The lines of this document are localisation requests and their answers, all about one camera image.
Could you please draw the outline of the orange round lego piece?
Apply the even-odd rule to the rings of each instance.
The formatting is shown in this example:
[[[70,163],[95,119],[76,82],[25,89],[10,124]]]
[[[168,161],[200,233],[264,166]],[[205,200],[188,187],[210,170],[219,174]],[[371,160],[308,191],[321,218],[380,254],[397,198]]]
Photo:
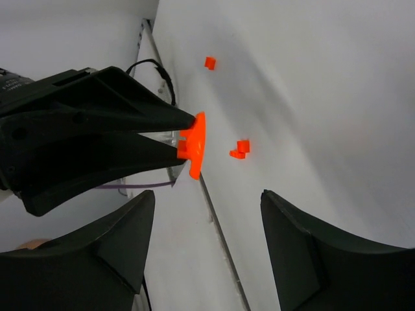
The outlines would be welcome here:
[[[193,125],[189,129],[180,130],[179,136],[177,158],[190,161],[189,175],[199,180],[206,145],[206,114],[198,113]]]

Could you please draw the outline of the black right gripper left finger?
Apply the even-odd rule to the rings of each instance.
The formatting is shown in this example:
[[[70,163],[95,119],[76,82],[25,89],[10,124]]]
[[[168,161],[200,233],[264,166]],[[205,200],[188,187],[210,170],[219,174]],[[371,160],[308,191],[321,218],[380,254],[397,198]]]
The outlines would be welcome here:
[[[116,211],[35,249],[1,254],[2,310],[131,310],[154,219],[146,190]]]

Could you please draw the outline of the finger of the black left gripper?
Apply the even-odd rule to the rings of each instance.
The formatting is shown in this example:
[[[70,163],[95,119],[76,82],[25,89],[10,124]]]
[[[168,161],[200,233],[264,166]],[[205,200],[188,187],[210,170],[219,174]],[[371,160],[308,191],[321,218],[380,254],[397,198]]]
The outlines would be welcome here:
[[[196,118],[157,97],[116,67],[86,74],[77,73],[66,84],[54,86],[54,101],[96,116],[118,129],[139,132],[185,130]]]
[[[30,214],[43,216],[87,190],[134,172],[131,151],[136,133],[87,135],[41,151],[23,171],[22,201]]]

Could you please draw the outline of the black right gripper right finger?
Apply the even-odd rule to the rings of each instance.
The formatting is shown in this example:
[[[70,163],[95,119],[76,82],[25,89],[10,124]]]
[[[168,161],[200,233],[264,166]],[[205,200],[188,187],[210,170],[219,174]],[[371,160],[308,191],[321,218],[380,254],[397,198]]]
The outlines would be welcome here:
[[[413,310],[414,250],[368,240],[271,190],[261,215],[282,310]]]

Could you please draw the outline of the small orange lego piece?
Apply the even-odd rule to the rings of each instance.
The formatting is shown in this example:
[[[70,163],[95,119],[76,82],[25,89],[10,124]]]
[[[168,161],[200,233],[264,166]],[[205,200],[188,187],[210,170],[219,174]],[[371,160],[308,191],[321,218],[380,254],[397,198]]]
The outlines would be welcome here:
[[[215,69],[217,60],[212,56],[206,56],[204,67],[209,69],[210,71],[213,71]]]

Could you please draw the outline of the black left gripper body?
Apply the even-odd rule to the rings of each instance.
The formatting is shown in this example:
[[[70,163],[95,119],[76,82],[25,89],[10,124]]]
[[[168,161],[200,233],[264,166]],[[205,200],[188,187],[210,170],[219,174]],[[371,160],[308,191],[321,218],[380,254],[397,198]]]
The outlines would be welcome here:
[[[1,70],[1,187],[15,194],[83,193],[97,186],[85,154],[97,135],[80,102],[97,74],[69,70],[35,82]]]

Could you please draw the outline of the orange zigzag lego piece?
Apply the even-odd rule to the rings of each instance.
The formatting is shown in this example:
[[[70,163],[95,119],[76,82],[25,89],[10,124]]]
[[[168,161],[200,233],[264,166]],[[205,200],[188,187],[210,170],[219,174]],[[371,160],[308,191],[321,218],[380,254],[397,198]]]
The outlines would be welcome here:
[[[236,144],[236,149],[230,150],[230,156],[236,159],[244,159],[250,153],[250,141],[239,140]]]

